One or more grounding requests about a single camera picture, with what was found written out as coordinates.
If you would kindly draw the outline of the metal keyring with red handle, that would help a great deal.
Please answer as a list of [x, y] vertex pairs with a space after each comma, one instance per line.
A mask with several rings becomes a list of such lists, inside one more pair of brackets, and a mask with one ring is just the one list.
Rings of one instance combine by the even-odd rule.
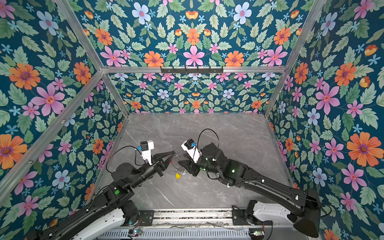
[[176, 154], [176, 155], [174, 155], [173, 159], [171, 160], [171, 164], [172, 164], [172, 166], [174, 167], [174, 169], [175, 169], [176, 172], [179, 171], [179, 168], [175, 165], [175, 162], [176, 162], [176, 160], [177, 160], [177, 157], [178, 157], [178, 155]]

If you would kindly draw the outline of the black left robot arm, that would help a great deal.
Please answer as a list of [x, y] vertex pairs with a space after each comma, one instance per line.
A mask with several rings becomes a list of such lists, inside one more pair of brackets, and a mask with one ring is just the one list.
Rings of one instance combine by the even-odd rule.
[[133, 189], [156, 174], [163, 176], [163, 171], [168, 168], [175, 155], [174, 151], [155, 154], [151, 157], [154, 161], [152, 165], [145, 163], [138, 169], [130, 163], [120, 164], [111, 173], [113, 182], [103, 187], [90, 203], [53, 227], [44, 231], [30, 231], [25, 239], [72, 240], [76, 234], [114, 210], [122, 211], [123, 223], [134, 224], [139, 211], [131, 200], [134, 196]]

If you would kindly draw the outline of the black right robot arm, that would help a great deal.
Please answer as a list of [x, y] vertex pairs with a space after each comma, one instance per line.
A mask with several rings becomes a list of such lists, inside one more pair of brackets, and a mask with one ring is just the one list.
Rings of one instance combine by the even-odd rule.
[[321, 201], [315, 190], [299, 190], [272, 180], [246, 164], [227, 158], [214, 143], [201, 150], [189, 139], [182, 143], [186, 160], [179, 164], [196, 177], [199, 172], [215, 174], [215, 180], [227, 187], [238, 187], [258, 193], [289, 211], [286, 219], [300, 233], [317, 238], [321, 220]]

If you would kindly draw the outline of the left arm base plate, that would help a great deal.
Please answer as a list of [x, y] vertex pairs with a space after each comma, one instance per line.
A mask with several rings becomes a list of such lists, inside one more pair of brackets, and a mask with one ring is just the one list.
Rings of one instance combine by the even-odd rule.
[[134, 226], [152, 226], [155, 217], [154, 210], [139, 210], [137, 221], [134, 223]]

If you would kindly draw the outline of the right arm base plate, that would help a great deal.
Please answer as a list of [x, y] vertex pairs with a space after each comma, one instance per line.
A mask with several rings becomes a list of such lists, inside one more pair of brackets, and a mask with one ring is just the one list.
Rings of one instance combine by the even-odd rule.
[[241, 209], [232, 206], [232, 221], [234, 226], [272, 226], [272, 221], [261, 221], [257, 219], [250, 208]]

